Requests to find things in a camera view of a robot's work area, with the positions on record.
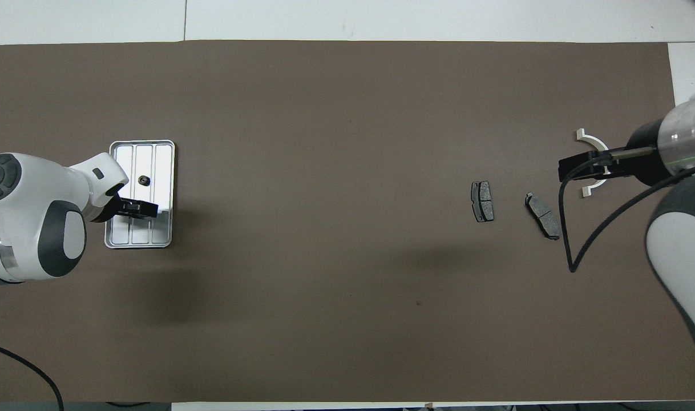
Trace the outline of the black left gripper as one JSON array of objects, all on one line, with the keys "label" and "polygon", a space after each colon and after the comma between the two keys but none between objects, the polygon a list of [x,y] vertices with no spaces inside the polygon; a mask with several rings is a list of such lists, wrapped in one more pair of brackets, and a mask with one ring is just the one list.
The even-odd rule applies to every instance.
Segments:
[{"label": "black left gripper", "polygon": [[158,205],[144,200],[117,198],[115,199],[115,205],[116,215],[129,219],[150,221],[153,218],[157,218],[158,215]]}]

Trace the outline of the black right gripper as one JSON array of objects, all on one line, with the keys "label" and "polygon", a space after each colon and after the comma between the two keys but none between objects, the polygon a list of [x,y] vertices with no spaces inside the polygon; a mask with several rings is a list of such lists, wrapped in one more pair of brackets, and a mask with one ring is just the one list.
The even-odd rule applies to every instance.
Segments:
[{"label": "black right gripper", "polygon": [[593,150],[559,159],[557,176],[559,182],[565,180],[607,180],[631,175],[621,161],[611,159],[611,154],[619,150]]}]

